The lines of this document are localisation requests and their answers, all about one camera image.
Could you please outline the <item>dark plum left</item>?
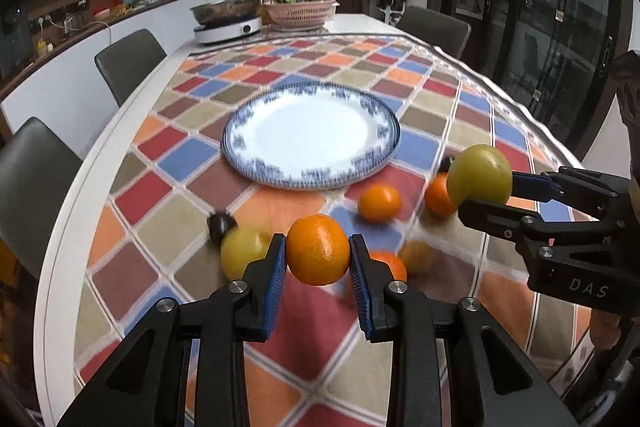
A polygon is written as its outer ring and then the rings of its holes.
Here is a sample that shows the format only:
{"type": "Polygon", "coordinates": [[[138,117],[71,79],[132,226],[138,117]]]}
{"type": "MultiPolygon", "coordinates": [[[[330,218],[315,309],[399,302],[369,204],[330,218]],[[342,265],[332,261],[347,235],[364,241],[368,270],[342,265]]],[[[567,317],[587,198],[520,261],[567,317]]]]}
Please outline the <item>dark plum left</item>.
{"type": "Polygon", "coordinates": [[[213,212],[207,217],[208,239],[215,247],[220,248],[226,236],[238,224],[227,211],[213,212]]]}

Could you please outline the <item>grey chair left far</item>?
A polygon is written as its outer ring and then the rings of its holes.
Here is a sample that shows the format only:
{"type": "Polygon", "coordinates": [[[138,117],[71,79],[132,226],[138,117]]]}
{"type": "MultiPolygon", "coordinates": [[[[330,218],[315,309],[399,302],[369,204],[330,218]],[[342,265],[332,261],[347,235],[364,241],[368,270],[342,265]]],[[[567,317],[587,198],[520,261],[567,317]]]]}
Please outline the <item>grey chair left far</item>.
{"type": "Polygon", "coordinates": [[[107,46],[94,62],[116,104],[122,106],[165,57],[152,32],[143,28],[107,46]]]}

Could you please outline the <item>pink woven basket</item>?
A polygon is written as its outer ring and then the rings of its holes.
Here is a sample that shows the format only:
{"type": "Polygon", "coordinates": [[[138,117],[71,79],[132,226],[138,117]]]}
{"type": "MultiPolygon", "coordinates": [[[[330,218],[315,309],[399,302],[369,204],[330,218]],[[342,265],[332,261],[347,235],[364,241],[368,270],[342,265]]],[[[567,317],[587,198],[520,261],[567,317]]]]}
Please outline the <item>pink woven basket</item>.
{"type": "Polygon", "coordinates": [[[300,29],[320,27],[332,20],[340,4],[334,0],[319,0],[294,3],[264,2],[262,6],[277,26],[300,29]]]}

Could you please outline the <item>large orange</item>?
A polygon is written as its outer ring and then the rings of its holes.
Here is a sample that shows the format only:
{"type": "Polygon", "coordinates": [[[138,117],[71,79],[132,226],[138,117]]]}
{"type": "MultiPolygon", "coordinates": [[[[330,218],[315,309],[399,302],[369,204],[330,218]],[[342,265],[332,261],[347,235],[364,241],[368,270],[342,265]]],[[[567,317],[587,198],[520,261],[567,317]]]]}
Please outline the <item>large orange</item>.
{"type": "Polygon", "coordinates": [[[369,255],[371,259],[385,263],[390,268],[390,272],[392,272],[395,280],[408,281],[406,266],[395,254],[390,251],[370,251],[369,255]]]}

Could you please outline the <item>brown round fruit centre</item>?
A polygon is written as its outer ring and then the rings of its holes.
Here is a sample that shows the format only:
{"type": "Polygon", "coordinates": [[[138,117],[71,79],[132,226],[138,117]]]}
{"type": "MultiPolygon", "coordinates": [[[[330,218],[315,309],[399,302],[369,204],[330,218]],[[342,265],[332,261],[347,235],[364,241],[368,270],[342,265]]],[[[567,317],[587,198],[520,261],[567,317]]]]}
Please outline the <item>brown round fruit centre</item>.
{"type": "Polygon", "coordinates": [[[401,247],[398,258],[409,274],[421,274],[433,264],[435,251],[427,243],[408,241],[401,247]]]}

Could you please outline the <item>white kitchen counter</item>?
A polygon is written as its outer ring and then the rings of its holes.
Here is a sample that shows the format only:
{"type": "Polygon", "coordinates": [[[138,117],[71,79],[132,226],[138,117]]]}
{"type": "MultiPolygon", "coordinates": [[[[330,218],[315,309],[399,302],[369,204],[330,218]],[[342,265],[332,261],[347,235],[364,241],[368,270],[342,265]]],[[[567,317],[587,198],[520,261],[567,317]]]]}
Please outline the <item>white kitchen counter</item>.
{"type": "Polygon", "coordinates": [[[10,141],[26,120],[37,117],[79,157],[84,158],[118,111],[94,57],[111,43],[146,28],[173,54],[193,38],[194,6],[221,0],[167,0],[99,25],[80,41],[29,72],[1,95],[1,133],[10,141]]]}

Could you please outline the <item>orange tangerine right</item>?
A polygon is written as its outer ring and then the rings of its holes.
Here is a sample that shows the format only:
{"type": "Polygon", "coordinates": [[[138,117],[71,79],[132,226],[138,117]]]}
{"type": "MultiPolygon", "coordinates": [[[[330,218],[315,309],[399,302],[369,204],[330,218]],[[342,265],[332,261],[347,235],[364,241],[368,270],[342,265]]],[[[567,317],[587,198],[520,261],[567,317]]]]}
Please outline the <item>orange tangerine right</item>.
{"type": "Polygon", "coordinates": [[[447,173],[439,172],[431,179],[424,193],[425,208],[439,219],[448,219],[457,211],[447,191],[447,173]]]}

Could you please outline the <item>blue white porcelain plate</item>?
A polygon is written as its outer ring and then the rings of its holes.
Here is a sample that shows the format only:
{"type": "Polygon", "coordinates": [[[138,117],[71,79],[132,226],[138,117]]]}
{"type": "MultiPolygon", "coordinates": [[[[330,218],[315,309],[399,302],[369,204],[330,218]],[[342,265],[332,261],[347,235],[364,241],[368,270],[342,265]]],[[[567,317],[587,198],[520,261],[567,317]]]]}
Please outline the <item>blue white porcelain plate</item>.
{"type": "Polygon", "coordinates": [[[268,90],[239,107],[224,126],[221,152],[256,183],[332,190],[383,169],[400,137],[395,113],[370,93],[304,81],[268,90]]]}

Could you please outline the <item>large yellow-green apple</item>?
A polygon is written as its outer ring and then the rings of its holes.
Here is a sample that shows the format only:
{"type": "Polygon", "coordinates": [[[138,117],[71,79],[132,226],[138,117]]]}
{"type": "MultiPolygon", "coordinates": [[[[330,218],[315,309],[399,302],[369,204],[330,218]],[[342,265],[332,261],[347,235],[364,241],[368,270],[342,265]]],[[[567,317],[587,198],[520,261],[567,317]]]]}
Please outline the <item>large yellow-green apple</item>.
{"type": "Polygon", "coordinates": [[[228,232],[220,246],[222,272],[228,280],[242,279],[250,262],[266,257],[271,236],[253,227],[235,227],[228,232]]]}

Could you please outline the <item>white induction cooker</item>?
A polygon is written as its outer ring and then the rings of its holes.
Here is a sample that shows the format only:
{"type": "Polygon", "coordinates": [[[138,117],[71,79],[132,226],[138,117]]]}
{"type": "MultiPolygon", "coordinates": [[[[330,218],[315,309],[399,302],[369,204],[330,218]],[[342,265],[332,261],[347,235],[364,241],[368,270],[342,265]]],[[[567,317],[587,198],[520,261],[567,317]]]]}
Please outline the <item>white induction cooker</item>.
{"type": "Polygon", "coordinates": [[[259,34],[262,30],[262,19],[258,17],[242,20],[229,25],[217,27],[198,26],[194,29],[194,38],[203,46],[218,44],[259,34]]]}

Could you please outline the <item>dark plum right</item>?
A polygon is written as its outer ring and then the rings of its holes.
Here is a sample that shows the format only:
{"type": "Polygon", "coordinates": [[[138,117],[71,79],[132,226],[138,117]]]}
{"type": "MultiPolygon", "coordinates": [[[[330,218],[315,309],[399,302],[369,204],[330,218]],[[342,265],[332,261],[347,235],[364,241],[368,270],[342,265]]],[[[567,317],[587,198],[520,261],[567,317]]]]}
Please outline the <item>dark plum right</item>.
{"type": "Polygon", "coordinates": [[[454,162],[454,156],[445,155],[439,163],[437,172],[448,173],[453,162],[454,162]]]}

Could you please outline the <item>small orange mandarin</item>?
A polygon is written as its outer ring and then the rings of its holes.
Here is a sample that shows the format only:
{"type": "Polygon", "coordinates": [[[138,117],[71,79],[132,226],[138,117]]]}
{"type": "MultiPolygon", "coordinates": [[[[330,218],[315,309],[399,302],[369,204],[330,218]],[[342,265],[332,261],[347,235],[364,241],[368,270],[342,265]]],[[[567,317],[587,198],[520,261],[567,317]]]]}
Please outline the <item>small orange mandarin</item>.
{"type": "Polygon", "coordinates": [[[288,269],[309,286],[341,280],[349,266],[349,254],[348,238],[341,225],[321,213],[299,218],[286,234],[288,269]]]}

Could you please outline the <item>grey chair left near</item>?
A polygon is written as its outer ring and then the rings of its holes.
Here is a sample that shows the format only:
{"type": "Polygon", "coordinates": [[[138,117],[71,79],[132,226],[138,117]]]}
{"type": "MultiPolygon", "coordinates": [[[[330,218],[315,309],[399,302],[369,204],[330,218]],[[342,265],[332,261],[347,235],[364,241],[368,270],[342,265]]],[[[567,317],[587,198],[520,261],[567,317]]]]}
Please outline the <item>grey chair left near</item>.
{"type": "Polygon", "coordinates": [[[58,213],[82,160],[40,119],[1,150],[1,239],[38,279],[58,213]]]}

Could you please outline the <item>small green apple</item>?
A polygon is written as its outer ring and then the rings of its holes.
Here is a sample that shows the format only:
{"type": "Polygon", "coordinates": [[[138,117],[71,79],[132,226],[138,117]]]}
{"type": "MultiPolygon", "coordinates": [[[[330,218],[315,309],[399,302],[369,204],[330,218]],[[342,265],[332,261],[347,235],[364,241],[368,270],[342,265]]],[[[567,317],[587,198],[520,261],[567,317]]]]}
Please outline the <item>small green apple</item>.
{"type": "Polygon", "coordinates": [[[449,167],[447,193],[458,208],[472,198],[504,205],[512,194],[512,168],[506,156],[490,145],[476,144],[460,153],[449,167]]]}

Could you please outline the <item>grey chair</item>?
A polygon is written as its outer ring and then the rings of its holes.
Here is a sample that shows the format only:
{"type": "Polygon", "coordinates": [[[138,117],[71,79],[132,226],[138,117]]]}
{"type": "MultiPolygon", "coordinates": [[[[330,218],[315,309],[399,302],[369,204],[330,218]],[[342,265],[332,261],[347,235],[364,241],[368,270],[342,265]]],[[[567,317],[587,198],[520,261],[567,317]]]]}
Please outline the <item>grey chair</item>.
{"type": "Polygon", "coordinates": [[[38,279],[58,213],[82,160],[40,119],[1,150],[1,239],[38,279]]]}
{"type": "Polygon", "coordinates": [[[464,20],[413,5],[405,9],[396,27],[455,58],[462,57],[472,32],[464,20]]]}
{"type": "Polygon", "coordinates": [[[122,106],[165,57],[152,32],[143,28],[107,46],[94,62],[116,104],[122,106]]]}

